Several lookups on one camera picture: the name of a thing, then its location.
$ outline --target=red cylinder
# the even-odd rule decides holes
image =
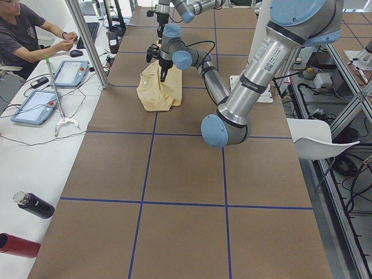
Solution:
[[[40,243],[26,240],[14,235],[0,234],[0,252],[21,257],[36,257]]]

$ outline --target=beige towel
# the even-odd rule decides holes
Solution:
[[[137,95],[145,110],[168,111],[182,100],[182,71],[175,66],[168,70],[165,82],[160,82],[159,61],[151,63],[142,73]]]

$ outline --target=black bottle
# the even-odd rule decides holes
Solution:
[[[54,213],[54,207],[32,193],[17,192],[13,201],[22,208],[40,218],[47,219]]]

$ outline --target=white table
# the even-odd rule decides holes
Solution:
[[[87,16],[85,20],[86,22],[97,21],[95,16]],[[72,19],[64,30],[67,32],[77,31]],[[105,50],[109,51],[106,28],[99,29],[95,45],[98,55],[105,53]],[[71,58],[69,52],[60,52],[51,56],[52,71],[55,71],[63,60],[89,60],[87,51],[85,49],[82,49],[82,51],[84,56],[77,58]],[[102,55],[100,58],[104,62],[106,55]],[[46,73],[48,73],[47,64],[45,61],[41,61],[30,78]],[[84,81],[87,81],[93,74],[89,72]],[[28,87],[30,87],[30,84],[26,83],[11,103],[22,103],[25,100],[23,94]],[[92,76],[80,88],[86,98],[73,118],[78,121],[81,129],[79,130],[74,124],[61,126],[59,137],[67,137],[71,134],[84,132],[87,129],[88,122],[101,94],[101,89],[97,76]],[[71,89],[62,89],[60,93],[64,95],[69,91]],[[83,94],[78,90],[62,97],[61,104],[66,117],[70,117],[79,108],[83,98]],[[16,109],[8,109],[2,117],[12,115],[15,111]],[[55,138],[54,129],[59,120],[60,115],[57,110],[40,126],[14,123],[11,122],[10,117],[0,118],[0,133],[4,137],[29,144],[45,142]],[[8,233],[42,243],[51,218],[44,220],[18,208],[17,204],[12,201],[13,195],[17,191],[32,192],[55,207],[84,134],[36,146],[26,146],[0,138],[0,233]],[[25,279],[34,261],[35,259],[0,253],[0,277],[2,279]]]

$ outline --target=person's hand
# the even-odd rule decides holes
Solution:
[[[70,51],[74,45],[73,40],[63,40],[55,45],[58,51]]]
[[[63,38],[65,40],[72,40],[73,42],[76,42],[77,41],[77,34],[75,32],[65,33],[63,35]]]

